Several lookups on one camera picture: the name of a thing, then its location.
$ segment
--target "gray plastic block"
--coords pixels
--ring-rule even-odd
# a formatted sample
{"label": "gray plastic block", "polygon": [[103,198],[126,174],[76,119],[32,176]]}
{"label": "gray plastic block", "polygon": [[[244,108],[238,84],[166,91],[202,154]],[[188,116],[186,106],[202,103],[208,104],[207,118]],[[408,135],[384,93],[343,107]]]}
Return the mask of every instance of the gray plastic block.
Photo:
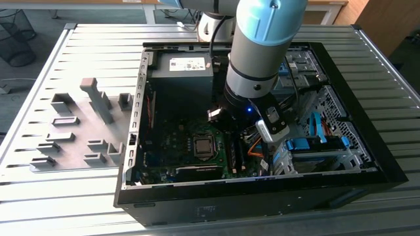
{"label": "gray plastic block", "polygon": [[54,126],[68,126],[68,125],[78,125],[80,120],[78,117],[59,117],[54,118],[51,124]]}
{"label": "gray plastic block", "polygon": [[106,140],[103,139],[98,139],[98,140],[88,140],[87,141],[87,146],[90,147],[90,149],[94,152],[106,152],[107,148],[108,148],[108,143]]}
{"label": "gray plastic block", "polygon": [[111,157],[114,163],[118,165],[120,163],[120,158],[124,152],[124,144],[120,143],[120,148],[119,150],[116,150],[116,148],[114,147],[112,143],[108,144],[108,150],[107,150],[107,154]]}
{"label": "gray plastic block", "polygon": [[96,108],[96,111],[106,124],[111,124],[114,123],[114,118],[108,110],[110,100],[107,98],[108,103],[104,101],[106,96],[103,96],[103,94],[98,91],[96,84],[96,78],[84,78],[82,80],[80,89],[90,95],[92,105]]}
{"label": "gray plastic block", "polygon": [[[100,92],[100,97],[103,98],[103,101],[104,103],[107,104],[107,107],[108,107],[108,110],[112,108],[112,105],[111,105],[111,101],[108,99],[108,96],[106,94],[106,92]],[[91,104],[91,107],[95,111],[98,111],[96,107],[95,107],[95,104],[92,103],[92,101],[90,101],[90,104]]]}
{"label": "gray plastic block", "polygon": [[72,132],[67,133],[55,133],[47,134],[46,140],[47,141],[72,141],[75,140],[75,134]]}
{"label": "gray plastic block", "polygon": [[60,146],[55,142],[46,142],[39,144],[38,150],[43,154],[56,153],[60,151]]}
{"label": "gray plastic block", "polygon": [[56,93],[51,100],[51,105],[59,114],[72,113],[71,109],[68,108],[71,103],[75,103],[75,101],[68,93]]}
{"label": "gray plastic block", "polygon": [[120,105],[122,111],[132,110],[132,96],[130,93],[120,93],[119,105]]}
{"label": "gray plastic block", "polygon": [[92,166],[92,165],[104,165],[107,162],[107,159],[102,153],[92,153],[84,155],[84,162]]}
{"label": "gray plastic block", "polygon": [[38,169],[48,169],[55,166],[56,161],[50,156],[47,156],[47,157],[34,158],[30,164]]}

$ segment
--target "cable connector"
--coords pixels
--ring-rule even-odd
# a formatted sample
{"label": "cable connector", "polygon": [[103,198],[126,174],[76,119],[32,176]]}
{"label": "cable connector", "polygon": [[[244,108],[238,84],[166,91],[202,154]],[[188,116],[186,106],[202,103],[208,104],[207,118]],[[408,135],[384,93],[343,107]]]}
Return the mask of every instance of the cable connector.
{"label": "cable connector", "polygon": [[182,28],[187,29],[187,27],[186,27],[184,23],[182,23],[180,21],[179,21],[179,22],[176,22],[176,24],[178,24],[178,26],[180,26]]}

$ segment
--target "wire mesh trash can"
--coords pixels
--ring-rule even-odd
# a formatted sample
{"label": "wire mesh trash can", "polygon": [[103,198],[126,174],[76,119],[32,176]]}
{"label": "wire mesh trash can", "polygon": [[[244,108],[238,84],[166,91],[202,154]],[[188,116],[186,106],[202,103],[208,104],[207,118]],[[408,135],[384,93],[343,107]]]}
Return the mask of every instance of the wire mesh trash can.
{"label": "wire mesh trash can", "polygon": [[31,64],[36,58],[16,25],[6,29],[0,24],[0,58],[14,67]]}
{"label": "wire mesh trash can", "polygon": [[16,26],[26,40],[34,39],[38,35],[22,9],[0,9],[0,24],[7,31],[10,28],[14,30]]}

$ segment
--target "label sticker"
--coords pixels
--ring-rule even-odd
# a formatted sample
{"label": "label sticker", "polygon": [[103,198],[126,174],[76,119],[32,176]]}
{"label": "label sticker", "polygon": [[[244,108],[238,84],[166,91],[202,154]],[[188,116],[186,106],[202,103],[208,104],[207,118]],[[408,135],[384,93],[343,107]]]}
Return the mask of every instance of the label sticker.
{"label": "label sticker", "polygon": [[204,58],[172,58],[170,71],[206,70]]}
{"label": "label sticker", "polygon": [[264,168],[264,170],[268,171],[268,163],[264,161],[264,159],[262,159],[262,167]]}

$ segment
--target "slotted metal surface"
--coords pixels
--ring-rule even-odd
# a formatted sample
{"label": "slotted metal surface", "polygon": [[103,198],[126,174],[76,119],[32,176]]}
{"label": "slotted metal surface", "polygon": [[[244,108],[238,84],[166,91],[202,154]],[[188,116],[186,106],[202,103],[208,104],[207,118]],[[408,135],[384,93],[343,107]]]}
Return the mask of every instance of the slotted metal surface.
{"label": "slotted metal surface", "polygon": [[[196,41],[196,34],[175,25],[158,28],[79,25],[75,31],[63,32],[0,147],[0,232],[48,230],[46,234],[163,236],[175,232],[183,235],[419,235],[419,96],[362,31],[351,27],[303,26],[295,40],[324,43],[410,182],[336,210],[146,229],[112,206],[118,169],[34,174],[27,166],[31,153],[10,150],[22,142],[19,134],[28,129],[23,122],[27,114],[43,109],[43,101],[34,97],[60,83],[54,78],[71,80],[75,75],[95,76],[107,94],[134,92],[142,43]],[[20,164],[7,168],[8,162]]]}

